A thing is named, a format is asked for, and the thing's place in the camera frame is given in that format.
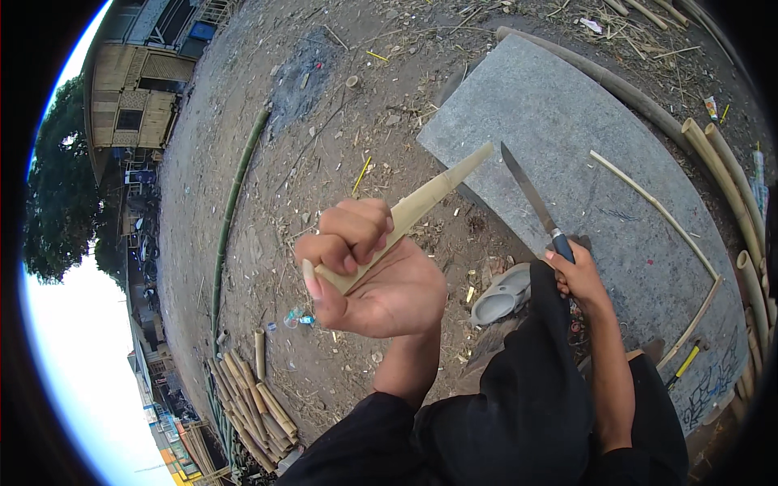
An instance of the hammer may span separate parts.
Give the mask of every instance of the hammer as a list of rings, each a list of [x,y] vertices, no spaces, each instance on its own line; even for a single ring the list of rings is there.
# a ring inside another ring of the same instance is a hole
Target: hammer
[[[704,336],[697,334],[696,336],[692,337],[692,341],[694,341],[694,348],[692,348],[692,351],[689,353],[689,356],[686,356],[686,359],[684,360],[683,364],[680,368],[678,368],[678,371],[675,372],[675,375],[670,378],[670,381],[667,383],[668,391],[672,390],[673,386],[675,385],[675,382],[678,381],[678,378],[681,378],[681,375],[686,371],[686,369],[689,367],[689,365],[692,364],[692,360],[699,354],[700,351],[708,351],[710,349],[710,343],[707,339],[705,339]]]

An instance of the graffiti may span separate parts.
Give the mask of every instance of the graffiti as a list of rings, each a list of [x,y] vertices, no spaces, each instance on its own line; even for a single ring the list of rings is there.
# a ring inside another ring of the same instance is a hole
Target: graffiti
[[[721,398],[730,389],[732,382],[737,379],[735,375],[738,371],[737,347],[738,328],[735,327],[721,361],[708,366],[697,387],[687,398],[688,404],[680,418],[683,425],[689,430],[699,425],[703,414],[707,411],[708,404],[712,400]]]

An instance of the person's left hand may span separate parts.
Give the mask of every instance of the person's left hand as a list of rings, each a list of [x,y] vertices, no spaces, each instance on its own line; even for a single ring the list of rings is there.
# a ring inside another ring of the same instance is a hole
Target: person's left hand
[[[295,258],[303,267],[316,319],[328,329],[367,337],[424,334],[440,325],[446,305],[446,279],[435,263],[407,236],[397,242],[347,296],[314,273],[354,274],[387,244],[394,229],[391,211],[380,199],[346,199],[321,215],[319,234],[301,236]]]

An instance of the hammer head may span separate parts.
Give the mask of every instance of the hammer head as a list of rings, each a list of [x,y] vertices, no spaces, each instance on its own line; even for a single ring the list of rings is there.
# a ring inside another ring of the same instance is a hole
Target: hammer head
[[[697,348],[699,348],[700,351],[708,351],[710,349],[710,341],[708,341],[708,339],[701,334],[695,334],[692,336],[692,342]]]

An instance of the fingernail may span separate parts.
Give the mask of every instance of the fingernail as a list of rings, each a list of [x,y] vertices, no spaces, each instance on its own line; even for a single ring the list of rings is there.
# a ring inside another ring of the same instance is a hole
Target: fingernail
[[[387,245],[387,234],[384,233],[383,235],[381,235],[381,238],[379,238],[378,242],[376,243],[376,250],[383,250],[386,245]]]
[[[319,281],[316,279],[314,264],[305,258],[303,258],[303,280],[310,297],[313,300],[321,300],[321,285],[319,285]]]
[[[350,253],[346,258],[343,259],[343,267],[345,267],[345,270],[350,274],[356,271],[356,260],[354,260],[354,257]]]

